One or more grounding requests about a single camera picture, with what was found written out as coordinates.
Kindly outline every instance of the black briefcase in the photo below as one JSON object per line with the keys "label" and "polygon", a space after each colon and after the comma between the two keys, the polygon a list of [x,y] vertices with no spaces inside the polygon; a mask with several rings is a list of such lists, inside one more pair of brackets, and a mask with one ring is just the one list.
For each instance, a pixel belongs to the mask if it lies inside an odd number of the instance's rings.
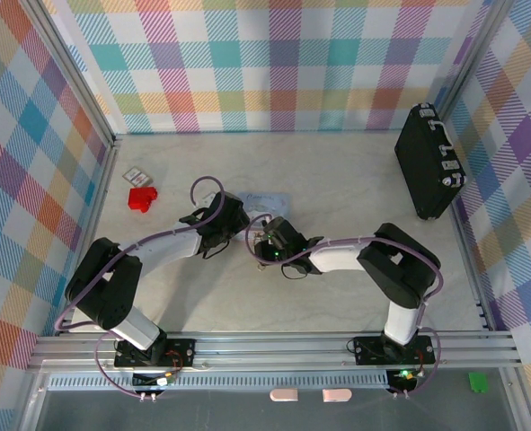
{"label": "black briefcase", "polygon": [[466,176],[433,105],[412,107],[394,151],[419,218],[439,218]]}

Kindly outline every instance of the red block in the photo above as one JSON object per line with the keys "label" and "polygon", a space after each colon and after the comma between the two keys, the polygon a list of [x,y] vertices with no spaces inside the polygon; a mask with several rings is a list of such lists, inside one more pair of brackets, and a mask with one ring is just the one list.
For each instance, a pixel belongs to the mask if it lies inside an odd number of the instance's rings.
{"label": "red block", "polygon": [[131,209],[139,209],[146,213],[151,203],[157,199],[157,190],[155,187],[139,187],[129,191],[128,205]]}

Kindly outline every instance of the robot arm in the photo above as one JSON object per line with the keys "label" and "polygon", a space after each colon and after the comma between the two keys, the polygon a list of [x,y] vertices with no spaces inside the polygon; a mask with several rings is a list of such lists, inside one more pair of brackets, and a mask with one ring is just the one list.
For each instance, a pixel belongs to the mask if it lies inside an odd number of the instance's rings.
{"label": "robot arm", "polygon": [[[255,245],[255,254],[269,261],[290,259],[323,238],[306,240],[282,217],[271,220],[263,231],[266,239]],[[440,268],[433,253],[394,224],[383,224],[375,237],[413,249]],[[321,248],[286,265],[306,275],[341,269],[366,271],[391,301],[382,344],[384,352],[395,361],[402,359],[406,348],[415,340],[423,296],[435,281],[435,273],[423,261],[381,242]]]}
{"label": "robot arm", "polygon": [[[180,219],[173,230],[207,220],[218,210],[221,193],[217,193],[209,208],[200,208]],[[95,287],[79,302],[77,308],[104,330],[111,330],[125,339],[140,362],[155,365],[166,353],[166,334],[133,306],[137,284],[141,277],[162,265],[207,253],[227,243],[249,224],[243,202],[225,193],[225,203],[209,223],[186,232],[161,236],[136,247],[123,256]],[[102,268],[126,249],[107,238],[96,240],[85,254],[66,288],[66,298],[72,301]]]}

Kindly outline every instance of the mounting plate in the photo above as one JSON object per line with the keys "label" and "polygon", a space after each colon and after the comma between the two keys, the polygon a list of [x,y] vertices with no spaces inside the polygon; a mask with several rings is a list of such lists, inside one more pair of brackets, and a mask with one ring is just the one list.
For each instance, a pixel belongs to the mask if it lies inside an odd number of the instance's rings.
{"label": "mounting plate", "polygon": [[[183,360],[183,367],[193,366],[193,357],[195,356],[195,339],[167,339],[166,340],[166,352],[171,350],[179,353]],[[119,356],[115,356],[113,366],[117,367],[149,367],[137,359],[140,353],[135,347],[129,344],[127,341],[119,341],[116,350]],[[175,363],[173,362],[176,355],[162,356],[162,359],[155,365],[155,368],[173,368]]]}
{"label": "mounting plate", "polygon": [[381,337],[355,337],[353,339],[353,348],[357,365],[419,365],[418,350],[423,355],[424,365],[435,364],[435,352],[432,350],[433,344],[430,337],[426,335],[419,335],[414,340],[410,348],[411,353],[401,361],[394,361],[385,354]]}

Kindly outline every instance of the green object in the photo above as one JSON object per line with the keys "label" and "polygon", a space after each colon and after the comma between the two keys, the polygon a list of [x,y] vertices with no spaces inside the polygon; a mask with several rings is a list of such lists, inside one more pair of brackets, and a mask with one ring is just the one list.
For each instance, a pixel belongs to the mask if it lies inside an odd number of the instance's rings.
{"label": "green object", "polygon": [[487,393],[489,391],[489,382],[485,373],[469,373],[469,383],[473,392]]}

